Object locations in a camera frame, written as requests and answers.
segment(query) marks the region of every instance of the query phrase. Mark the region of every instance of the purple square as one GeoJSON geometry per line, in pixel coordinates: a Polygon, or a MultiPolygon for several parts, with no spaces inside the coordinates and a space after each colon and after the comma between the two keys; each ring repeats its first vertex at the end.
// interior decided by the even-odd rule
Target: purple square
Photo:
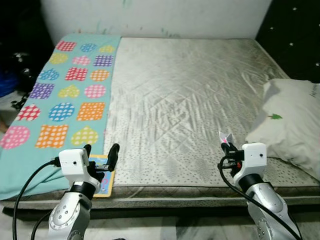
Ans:
{"type": "Polygon", "coordinates": [[[47,99],[49,98],[52,90],[54,89],[54,84],[51,83],[38,83],[36,82],[33,90],[30,94],[31,99],[47,99]]]}
{"type": "Polygon", "coordinates": [[[114,56],[98,55],[95,57],[93,65],[98,67],[110,67],[114,61],[114,56]]]}

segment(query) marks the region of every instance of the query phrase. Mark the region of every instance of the yellow heart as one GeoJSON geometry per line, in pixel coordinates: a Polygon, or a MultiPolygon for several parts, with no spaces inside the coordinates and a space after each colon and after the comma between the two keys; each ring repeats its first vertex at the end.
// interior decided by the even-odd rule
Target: yellow heart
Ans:
{"type": "Polygon", "coordinates": [[[71,137],[71,143],[75,146],[83,144],[95,144],[97,141],[98,133],[89,126],[85,126],[71,137]]]}
{"type": "Polygon", "coordinates": [[[65,53],[60,53],[60,52],[54,52],[50,59],[49,62],[52,64],[62,64],[65,61],[68,60],[68,55],[65,53]]]}
{"type": "Polygon", "coordinates": [[[99,49],[101,53],[112,53],[114,50],[116,49],[111,45],[103,46],[99,49]]]}
{"type": "Polygon", "coordinates": [[[66,88],[62,88],[59,93],[58,97],[60,98],[76,98],[79,96],[80,90],[75,85],[67,86],[66,88]]]}

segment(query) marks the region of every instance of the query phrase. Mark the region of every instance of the pink object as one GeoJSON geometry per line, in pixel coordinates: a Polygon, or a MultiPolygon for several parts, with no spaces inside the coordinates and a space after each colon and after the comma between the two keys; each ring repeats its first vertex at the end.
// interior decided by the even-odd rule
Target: pink object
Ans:
{"type": "Polygon", "coordinates": [[[90,63],[90,59],[87,56],[75,56],[72,59],[73,64],[86,66],[90,63]]]}
{"type": "Polygon", "coordinates": [[[90,85],[85,88],[84,94],[90,99],[100,98],[106,93],[106,88],[100,84],[90,85]]]}
{"type": "Polygon", "coordinates": [[[59,49],[60,51],[70,52],[75,48],[76,44],[77,44],[76,42],[61,40],[60,42],[58,42],[55,48],[59,49]]]}
{"type": "Polygon", "coordinates": [[[27,121],[35,120],[40,114],[40,109],[35,105],[31,104],[29,106],[25,106],[18,113],[18,116],[15,118],[17,121],[21,121],[23,119],[27,121]]]}
{"type": "Polygon", "coordinates": [[[69,68],[65,80],[71,81],[71,80],[78,80],[78,81],[84,81],[86,79],[88,69],[86,68],[78,68],[78,67],[71,67],[69,68]]]}
{"type": "Polygon", "coordinates": [[[25,126],[11,126],[0,140],[4,149],[13,149],[24,144],[30,137],[30,131],[25,126]]]}

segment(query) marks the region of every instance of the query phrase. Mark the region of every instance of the white wall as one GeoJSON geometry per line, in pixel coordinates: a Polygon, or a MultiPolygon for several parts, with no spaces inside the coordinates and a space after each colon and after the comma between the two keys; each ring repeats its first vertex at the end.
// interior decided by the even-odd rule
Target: white wall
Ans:
{"type": "Polygon", "coordinates": [[[271,0],[42,0],[54,43],[68,33],[254,38],[271,0]]]}

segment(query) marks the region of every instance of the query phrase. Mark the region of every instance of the pillowcase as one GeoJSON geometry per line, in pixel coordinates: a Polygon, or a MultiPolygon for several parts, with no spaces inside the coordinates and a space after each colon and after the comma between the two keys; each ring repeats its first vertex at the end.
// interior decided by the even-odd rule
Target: pillowcase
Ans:
{"type": "Polygon", "coordinates": [[[272,79],[264,86],[264,104],[246,137],[320,181],[320,84],[272,79]]]}

